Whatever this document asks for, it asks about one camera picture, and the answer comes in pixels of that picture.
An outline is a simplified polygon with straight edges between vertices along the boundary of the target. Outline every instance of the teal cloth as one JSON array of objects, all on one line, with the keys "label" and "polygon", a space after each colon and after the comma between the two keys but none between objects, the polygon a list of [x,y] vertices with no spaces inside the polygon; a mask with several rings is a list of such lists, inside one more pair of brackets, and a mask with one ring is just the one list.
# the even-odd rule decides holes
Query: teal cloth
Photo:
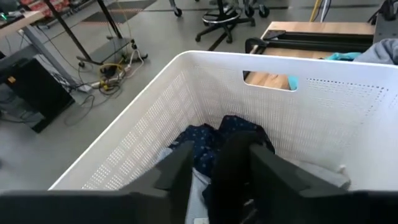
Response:
[{"label": "teal cloth", "polygon": [[[351,52],[351,53],[334,53],[329,57],[325,57],[325,60],[354,60],[356,57],[360,56],[359,52]],[[289,86],[291,90],[297,89],[297,83],[299,82],[296,77],[289,76],[287,77],[287,81],[289,82]]]},{"label": "teal cloth", "polygon": [[359,52],[351,52],[351,53],[334,53],[329,57],[325,57],[325,60],[354,60],[356,57],[360,56]]}]

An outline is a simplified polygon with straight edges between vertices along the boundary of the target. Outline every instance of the black computer tower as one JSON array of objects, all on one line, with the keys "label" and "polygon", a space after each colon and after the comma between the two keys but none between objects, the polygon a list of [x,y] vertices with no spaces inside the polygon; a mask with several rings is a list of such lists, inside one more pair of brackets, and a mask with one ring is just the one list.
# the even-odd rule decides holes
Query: black computer tower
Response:
[{"label": "black computer tower", "polygon": [[41,132],[74,99],[35,58],[0,70],[0,110]]}]

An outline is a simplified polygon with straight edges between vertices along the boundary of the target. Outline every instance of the blue patterned fabric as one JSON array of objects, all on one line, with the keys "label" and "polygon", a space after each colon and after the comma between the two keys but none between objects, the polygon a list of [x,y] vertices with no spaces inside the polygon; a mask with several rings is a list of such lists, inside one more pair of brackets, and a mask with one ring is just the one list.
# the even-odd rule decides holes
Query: blue patterned fabric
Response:
[{"label": "blue patterned fabric", "polygon": [[268,135],[261,126],[231,115],[224,116],[218,130],[209,124],[188,126],[169,148],[174,150],[185,141],[193,141],[193,165],[197,171],[211,177],[211,171],[222,145],[232,134],[239,131],[256,131],[259,137],[270,145],[269,149],[275,152]]}]

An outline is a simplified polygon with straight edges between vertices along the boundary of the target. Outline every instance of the wooden table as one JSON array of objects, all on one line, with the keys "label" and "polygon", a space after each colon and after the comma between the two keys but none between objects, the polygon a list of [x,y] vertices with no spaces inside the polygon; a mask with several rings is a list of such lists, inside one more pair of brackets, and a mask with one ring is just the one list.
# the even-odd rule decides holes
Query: wooden table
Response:
[{"label": "wooden table", "polygon": [[16,32],[44,17],[40,11],[25,12],[25,18],[0,29],[0,38]]},{"label": "wooden table", "polygon": [[[272,22],[263,33],[263,38],[268,30],[286,30],[288,32],[318,32],[337,34],[373,34],[374,26],[364,22]],[[301,58],[321,58],[331,55],[331,52],[317,52],[309,50],[273,49],[266,48],[263,54]],[[272,88],[289,90],[287,76],[283,74],[270,74],[267,72],[251,72],[246,78],[246,83]]]}]

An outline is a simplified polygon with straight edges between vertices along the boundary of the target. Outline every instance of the table leg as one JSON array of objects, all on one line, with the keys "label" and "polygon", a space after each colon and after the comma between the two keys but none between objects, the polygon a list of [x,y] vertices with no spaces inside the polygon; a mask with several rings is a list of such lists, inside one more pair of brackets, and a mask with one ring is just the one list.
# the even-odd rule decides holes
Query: table leg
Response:
[{"label": "table leg", "polygon": [[32,26],[25,26],[22,28],[26,37],[30,40],[32,45],[36,48],[36,50],[42,54],[47,60],[52,64],[52,66],[59,72],[61,76],[63,76],[70,85],[76,85],[76,82],[69,75],[69,73],[62,67],[62,65],[53,57],[53,55],[47,50],[44,44],[35,36],[32,32]]}]

